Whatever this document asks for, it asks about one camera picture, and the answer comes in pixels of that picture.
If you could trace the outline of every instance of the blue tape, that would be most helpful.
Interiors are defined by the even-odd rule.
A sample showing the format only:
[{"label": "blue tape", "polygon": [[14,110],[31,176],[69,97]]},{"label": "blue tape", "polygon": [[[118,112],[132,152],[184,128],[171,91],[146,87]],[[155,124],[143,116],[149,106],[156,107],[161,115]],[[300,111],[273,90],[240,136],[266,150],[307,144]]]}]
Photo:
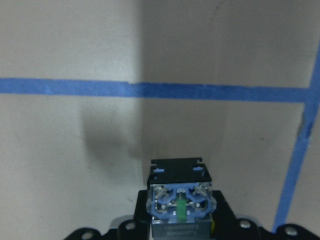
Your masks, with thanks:
[{"label": "blue tape", "polygon": [[307,88],[0,78],[0,94],[304,103]]},{"label": "blue tape", "polygon": [[314,126],[320,103],[320,50],[315,60],[313,74],[304,104],[302,127],[295,142],[291,162],[284,181],[277,213],[274,219],[273,231],[286,223],[293,200],[296,184],[310,143],[310,136]]}]

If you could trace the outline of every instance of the green plastic piece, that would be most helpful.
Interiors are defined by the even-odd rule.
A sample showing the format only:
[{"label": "green plastic piece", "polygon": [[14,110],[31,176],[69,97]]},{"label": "green plastic piece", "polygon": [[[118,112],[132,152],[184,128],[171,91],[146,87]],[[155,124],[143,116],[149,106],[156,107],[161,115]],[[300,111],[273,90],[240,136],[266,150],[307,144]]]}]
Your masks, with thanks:
[{"label": "green plastic piece", "polygon": [[187,220],[187,200],[178,197],[176,200],[176,219],[178,222],[185,222]]}]

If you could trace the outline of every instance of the horizontal blue tape strip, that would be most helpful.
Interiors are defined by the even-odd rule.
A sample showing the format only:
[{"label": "horizontal blue tape strip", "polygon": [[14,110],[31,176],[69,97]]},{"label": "horizontal blue tape strip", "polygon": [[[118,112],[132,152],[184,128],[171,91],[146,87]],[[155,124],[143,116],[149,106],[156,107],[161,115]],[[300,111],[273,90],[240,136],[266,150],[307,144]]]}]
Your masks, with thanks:
[{"label": "horizontal blue tape strip", "polygon": [[0,94],[304,103],[307,88],[0,78]]},{"label": "horizontal blue tape strip", "polygon": [[303,120],[300,132],[293,149],[291,162],[284,181],[278,210],[274,219],[273,231],[285,224],[290,206],[294,197],[297,181],[310,143],[312,128],[314,126],[320,104],[320,51],[315,60],[313,74],[308,89],[303,111]]}]

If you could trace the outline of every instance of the blue tape line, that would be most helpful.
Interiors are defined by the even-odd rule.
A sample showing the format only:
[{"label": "blue tape line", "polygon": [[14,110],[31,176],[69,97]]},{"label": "blue tape line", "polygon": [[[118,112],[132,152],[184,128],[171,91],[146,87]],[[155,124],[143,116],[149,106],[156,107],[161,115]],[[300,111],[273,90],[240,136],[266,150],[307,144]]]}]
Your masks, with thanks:
[{"label": "blue tape line", "polygon": [[297,136],[291,162],[284,181],[277,213],[274,219],[273,231],[286,223],[290,206],[293,200],[296,184],[301,172],[304,158],[310,143],[310,136],[317,117],[320,103],[320,50],[315,60],[313,74],[308,89],[303,111],[303,121]]},{"label": "blue tape line", "polygon": [[304,103],[307,88],[0,78],[0,94]]}]

